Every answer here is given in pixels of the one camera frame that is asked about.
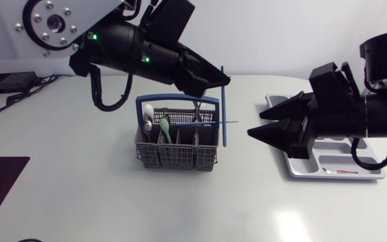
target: black cable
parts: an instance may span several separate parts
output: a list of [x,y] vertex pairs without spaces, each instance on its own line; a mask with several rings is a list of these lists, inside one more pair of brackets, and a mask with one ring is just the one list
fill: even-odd
[[371,91],[372,93],[377,93],[377,94],[387,93],[387,89],[375,89],[370,85],[370,83],[367,81],[367,69],[366,69],[366,67],[363,69],[363,75],[365,76],[363,79],[363,84],[365,85],[365,88],[368,89],[368,91]]
[[377,163],[377,164],[370,164],[370,163],[362,162],[358,158],[357,153],[356,153],[356,149],[357,149],[358,144],[359,144],[359,138],[353,139],[352,148],[350,150],[350,153],[352,154],[353,160],[357,163],[358,166],[360,166],[364,169],[370,170],[370,171],[378,170],[378,169],[381,169],[381,168],[387,166],[387,156],[386,156],[385,160],[383,160],[381,163]]
[[138,0],[134,13],[130,16],[124,16],[125,21],[130,21],[130,20],[133,20],[134,18],[136,18],[138,16],[138,14],[140,13],[140,8],[141,8],[141,0]]
[[91,75],[92,100],[99,110],[104,112],[113,112],[124,105],[128,99],[129,93],[131,92],[132,74],[129,74],[128,76],[125,93],[122,95],[122,98],[111,106],[106,106],[102,103],[101,71],[99,68],[95,65],[89,65],[89,74]]
[[49,78],[49,80],[45,81],[44,83],[41,83],[41,85],[37,89],[35,89],[33,91],[28,91],[25,93],[15,94],[15,95],[7,97],[7,101],[5,102],[5,106],[0,108],[0,112],[11,107],[13,104],[16,104],[17,102],[20,102],[21,100],[26,99],[27,97],[30,97],[31,95],[39,93],[41,90],[43,90],[43,88],[45,88],[48,84],[51,84],[54,81],[56,81],[60,76],[61,75],[51,75],[49,77],[45,77],[41,81],[43,81],[47,78]]

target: blue stick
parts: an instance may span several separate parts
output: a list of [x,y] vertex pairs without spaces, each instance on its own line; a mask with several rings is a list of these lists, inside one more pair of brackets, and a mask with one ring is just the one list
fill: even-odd
[[226,147],[226,106],[225,106],[225,86],[222,86],[222,136],[223,136],[223,147]]

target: screw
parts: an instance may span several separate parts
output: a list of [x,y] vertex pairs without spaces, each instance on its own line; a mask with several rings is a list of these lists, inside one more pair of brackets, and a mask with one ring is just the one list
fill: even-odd
[[79,45],[78,44],[73,44],[73,50],[74,51],[78,51],[78,49],[79,49]]
[[16,26],[15,26],[15,30],[16,30],[17,32],[21,32],[21,31],[23,31],[24,29],[25,29],[24,26],[21,25],[21,24],[16,24]]
[[41,20],[42,20],[42,18],[41,18],[41,16],[40,16],[40,14],[36,14],[36,15],[34,16],[34,21],[35,21],[35,22],[40,23]]
[[43,50],[43,55],[45,57],[50,56],[50,51],[49,50]]
[[49,9],[49,10],[52,10],[53,9],[53,3],[51,1],[47,1],[46,2],[46,8]]
[[43,33],[43,36],[41,37],[44,41],[47,41],[50,39],[50,36],[47,33]]
[[65,14],[65,16],[71,16],[71,10],[67,7],[67,8],[64,10],[64,14]]
[[62,45],[65,45],[65,44],[67,44],[67,40],[65,40],[65,38],[61,38],[60,39],[60,44],[62,44]]
[[77,28],[75,26],[71,26],[71,33],[75,34],[77,33]]

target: blue handle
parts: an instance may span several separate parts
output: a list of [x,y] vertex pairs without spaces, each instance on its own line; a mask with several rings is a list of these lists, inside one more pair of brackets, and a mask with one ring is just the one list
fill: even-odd
[[225,98],[225,86],[222,86],[222,137],[223,137],[223,147],[226,147],[226,98]]
[[138,125],[142,126],[144,120],[142,119],[142,105],[143,102],[151,102],[151,101],[161,101],[161,100],[182,100],[182,101],[191,101],[191,102],[203,102],[207,104],[214,105],[214,115],[216,117],[216,127],[219,128],[219,99],[214,97],[201,97],[196,98],[185,94],[152,94],[152,95],[143,95],[138,96],[135,99],[135,104],[137,108],[137,120]]

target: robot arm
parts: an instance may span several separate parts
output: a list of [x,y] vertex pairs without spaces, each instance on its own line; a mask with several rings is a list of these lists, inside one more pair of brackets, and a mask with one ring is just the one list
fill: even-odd
[[315,138],[351,137],[351,154],[359,166],[370,170],[386,166],[387,158],[379,164],[360,161],[356,148],[359,138],[387,137],[387,34],[360,47],[366,61],[365,86],[371,94],[359,94],[347,63],[341,69],[329,63],[312,71],[313,93],[300,92],[260,113],[261,118],[279,121],[250,129],[248,134],[299,159],[309,158]]
[[[139,26],[127,21],[141,0],[0,0],[0,35],[7,42],[0,58],[71,56],[77,75],[91,75],[93,101],[103,111],[119,108],[138,75],[201,97],[230,78],[200,55],[178,43],[195,7],[188,0],[151,0]],[[135,10],[126,17],[125,10]],[[123,98],[113,106],[101,102],[99,69],[127,72]]]

